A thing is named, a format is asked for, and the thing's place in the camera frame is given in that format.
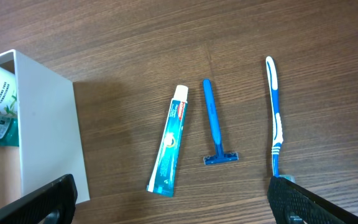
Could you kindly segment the blue disposable razor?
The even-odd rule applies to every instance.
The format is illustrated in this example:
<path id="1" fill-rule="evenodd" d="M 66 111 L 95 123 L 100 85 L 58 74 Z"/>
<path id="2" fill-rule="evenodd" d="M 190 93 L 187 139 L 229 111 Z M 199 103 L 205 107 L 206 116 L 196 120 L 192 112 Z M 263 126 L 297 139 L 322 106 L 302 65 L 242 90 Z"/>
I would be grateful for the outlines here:
<path id="1" fill-rule="evenodd" d="M 224 152 L 221 129 L 219 124 L 218 113 L 213 94 L 212 83 L 209 79 L 203 80 L 203 91 L 206 102 L 206 108 L 209 119 L 209 126 L 211 130 L 212 139 L 214 142 L 215 155 L 205 156 L 203 158 L 205 165 L 221 164 L 225 162 L 238 161 L 239 155 L 237 152 Z"/>

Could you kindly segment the teal toothpaste tube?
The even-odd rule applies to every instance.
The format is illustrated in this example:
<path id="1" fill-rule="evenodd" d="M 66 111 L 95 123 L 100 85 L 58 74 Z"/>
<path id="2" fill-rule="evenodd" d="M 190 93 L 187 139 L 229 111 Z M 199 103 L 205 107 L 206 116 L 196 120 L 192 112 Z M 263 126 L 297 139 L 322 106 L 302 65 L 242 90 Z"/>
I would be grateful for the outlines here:
<path id="1" fill-rule="evenodd" d="M 171 99 L 162 140 L 147 191 L 172 197 L 181 137 L 188 107 L 188 87 L 178 85 Z"/>

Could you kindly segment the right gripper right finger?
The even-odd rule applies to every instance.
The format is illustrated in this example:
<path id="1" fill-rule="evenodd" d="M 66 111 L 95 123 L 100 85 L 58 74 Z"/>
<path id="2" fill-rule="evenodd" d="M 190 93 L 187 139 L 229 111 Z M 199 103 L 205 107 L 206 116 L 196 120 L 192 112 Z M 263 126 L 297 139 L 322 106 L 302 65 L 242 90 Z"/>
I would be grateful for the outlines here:
<path id="1" fill-rule="evenodd" d="M 279 224 L 358 223 L 358 216 L 283 177 L 272 177 L 267 198 Z"/>

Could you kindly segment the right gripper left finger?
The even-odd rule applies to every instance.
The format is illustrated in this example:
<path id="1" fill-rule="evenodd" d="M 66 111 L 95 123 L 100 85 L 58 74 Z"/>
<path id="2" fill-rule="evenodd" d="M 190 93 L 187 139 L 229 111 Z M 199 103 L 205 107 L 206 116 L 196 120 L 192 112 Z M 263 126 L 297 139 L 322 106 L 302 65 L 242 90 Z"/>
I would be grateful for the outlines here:
<path id="1" fill-rule="evenodd" d="M 0 223 L 71 223 L 77 197 L 73 176 L 65 174 L 0 208 Z"/>

